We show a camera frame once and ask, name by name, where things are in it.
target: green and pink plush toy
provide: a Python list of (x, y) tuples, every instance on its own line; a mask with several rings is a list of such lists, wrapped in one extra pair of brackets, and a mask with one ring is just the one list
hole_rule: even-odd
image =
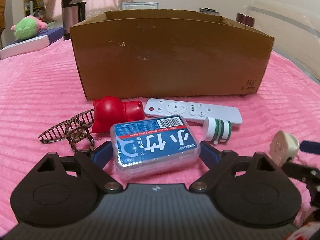
[(47, 24), (38, 18), (29, 15), (11, 27), (14, 36), (19, 40), (27, 40), (38, 34), (39, 31), (46, 30)]

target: red stripe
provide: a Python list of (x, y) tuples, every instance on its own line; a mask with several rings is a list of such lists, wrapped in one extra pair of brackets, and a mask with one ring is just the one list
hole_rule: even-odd
[(151, 130), (151, 131), (146, 131), (146, 132), (138, 132), (138, 133), (126, 134), (126, 135), (119, 136), (119, 138), (120, 139), (126, 139), (126, 138), (141, 136), (141, 135), (148, 135), (148, 134), (159, 133), (159, 132), (170, 131), (170, 130), (177, 130), (177, 129), (182, 129), (182, 128), (186, 128), (186, 126), (185, 125), (179, 125), (179, 126), (168, 127), (168, 128), (160, 128), (160, 129), (157, 129), (157, 130)]

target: directional pad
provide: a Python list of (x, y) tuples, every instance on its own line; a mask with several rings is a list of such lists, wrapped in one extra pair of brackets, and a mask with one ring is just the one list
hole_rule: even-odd
[(175, 101), (175, 102), (172, 102), (170, 104), (167, 104), (165, 106), (165, 109), (170, 114), (183, 114), (187, 110), (187, 107), (184, 104)]

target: white cap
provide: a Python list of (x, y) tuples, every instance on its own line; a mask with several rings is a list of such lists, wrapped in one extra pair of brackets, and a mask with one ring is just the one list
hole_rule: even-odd
[(230, 121), (206, 117), (202, 127), (203, 140), (214, 144), (227, 142), (231, 136), (231, 129)]
[(298, 150), (298, 139), (292, 134), (280, 130), (272, 139), (269, 154), (276, 165), (281, 167), (288, 159), (293, 160)]

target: barcode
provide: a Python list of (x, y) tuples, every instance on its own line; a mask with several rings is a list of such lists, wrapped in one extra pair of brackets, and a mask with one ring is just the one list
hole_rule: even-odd
[(166, 118), (157, 120), (160, 128), (167, 128), (167, 127), (173, 127), (177, 125), (183, 125), (182, 121), (178, 117), (172, 117), (172, 118)]

